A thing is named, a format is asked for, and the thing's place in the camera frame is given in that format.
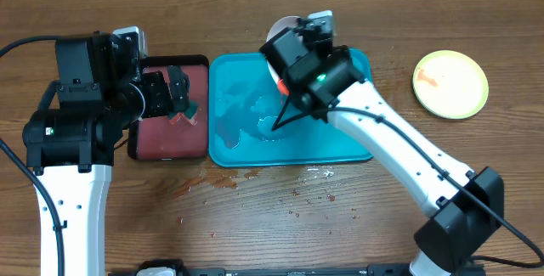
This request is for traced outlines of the black tray with red water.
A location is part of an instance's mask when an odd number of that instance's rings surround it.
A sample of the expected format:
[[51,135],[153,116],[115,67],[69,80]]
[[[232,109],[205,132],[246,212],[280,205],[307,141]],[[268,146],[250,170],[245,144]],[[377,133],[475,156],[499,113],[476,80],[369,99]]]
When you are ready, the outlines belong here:
[[167,67],[180,66],[190,79],[189,99],[199,105],[197,123],[171,124],[168,115],[146,118],[129,129],[127,155],[137,161],[202,158],[207,155],[209,112],[209,60],[206,56],[178,55],[143,60],[145,73],[160,71],[168,81]]

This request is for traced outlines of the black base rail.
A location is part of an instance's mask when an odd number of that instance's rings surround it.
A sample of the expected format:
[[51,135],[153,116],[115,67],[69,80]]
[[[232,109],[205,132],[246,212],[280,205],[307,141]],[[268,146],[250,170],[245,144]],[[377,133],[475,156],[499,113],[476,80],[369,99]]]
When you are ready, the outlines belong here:
[[133,270],[118,270],[109,276],[408,276],[408,263],[370,264],[362,268],[289,268],[228,270],[224,268],[187,268],[181,259],[146,261]]

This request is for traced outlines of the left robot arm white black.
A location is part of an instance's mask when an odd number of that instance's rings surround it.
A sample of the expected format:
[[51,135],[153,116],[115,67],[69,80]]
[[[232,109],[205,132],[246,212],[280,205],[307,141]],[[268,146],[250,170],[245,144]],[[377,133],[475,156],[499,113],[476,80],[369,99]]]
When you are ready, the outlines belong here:
[[143,73],[136,26],[55,41],[58,80],[23,129],[26,164],[41,184],[42,275],[105,274],[105,206],[116,143],[143,119],[190,108],[178,68]]

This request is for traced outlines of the yellow green plate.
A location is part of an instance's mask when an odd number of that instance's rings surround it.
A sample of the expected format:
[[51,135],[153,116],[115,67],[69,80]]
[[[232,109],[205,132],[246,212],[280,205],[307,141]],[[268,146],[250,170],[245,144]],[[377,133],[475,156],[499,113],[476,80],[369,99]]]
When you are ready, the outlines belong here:
[[427,111],[450,120],[476,115],[484,108],[490,91],[480,65],[453,50],[425,55],[413,72],[412,88]]

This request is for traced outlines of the teal plastic tray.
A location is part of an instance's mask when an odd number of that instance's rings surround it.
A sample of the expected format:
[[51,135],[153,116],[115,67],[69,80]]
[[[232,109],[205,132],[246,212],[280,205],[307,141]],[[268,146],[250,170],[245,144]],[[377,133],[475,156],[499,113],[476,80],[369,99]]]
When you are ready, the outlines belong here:
[[224,167],[368,161],[335,127],[305,117],[273,131],[286,97],[260,53],[224,54],[209,71],[209,155]]

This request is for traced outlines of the white plate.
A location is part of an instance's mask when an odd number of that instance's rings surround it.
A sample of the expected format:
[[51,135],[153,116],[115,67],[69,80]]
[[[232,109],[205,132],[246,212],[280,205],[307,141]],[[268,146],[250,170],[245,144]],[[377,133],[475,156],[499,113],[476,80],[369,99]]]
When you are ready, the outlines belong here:
[[[291,28],[297,27],[298,19],[299,19],[299,16],[286,16],[277,20],[270,28],[266,38],[266,42],[268,42],[270,39],[272,39],[275,35],[280,33],[286,27],[291,27]],[[267,65],[268,65],[270,76],[272,77],[278,91],[280,92],[280,94],[287,96],[289,94],[289,91],[286,88],[285,84],[283,83],[282,79],[278,76],[278,74],[276,73],[275,69],[272,67],[270,62],[267,62]]]

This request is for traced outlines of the green sponge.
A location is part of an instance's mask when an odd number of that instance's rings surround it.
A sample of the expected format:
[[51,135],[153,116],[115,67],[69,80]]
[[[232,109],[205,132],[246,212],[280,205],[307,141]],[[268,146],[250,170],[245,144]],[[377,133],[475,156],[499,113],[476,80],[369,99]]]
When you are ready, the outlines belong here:
[[180,113],[171,113],[168,115],[168,120],[171,124],[179,121],[186,121],[191,126],[195,126],[197,123],[196,114],[199,109],[197,102],[190,100],[189,107]]

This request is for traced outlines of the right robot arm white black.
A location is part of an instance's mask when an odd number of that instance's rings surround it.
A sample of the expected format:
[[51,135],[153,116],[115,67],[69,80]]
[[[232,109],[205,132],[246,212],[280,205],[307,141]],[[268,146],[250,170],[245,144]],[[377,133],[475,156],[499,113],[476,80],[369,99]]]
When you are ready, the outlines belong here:
[[414,239],[411,275],[462,273],[475,251],[504,224],[504,183],[475,172],[397,114],[357,69],[346,46],[334,46],[329,11],[284,17],[259,49],[287,101],[349,135],[409,191],[428,217]]

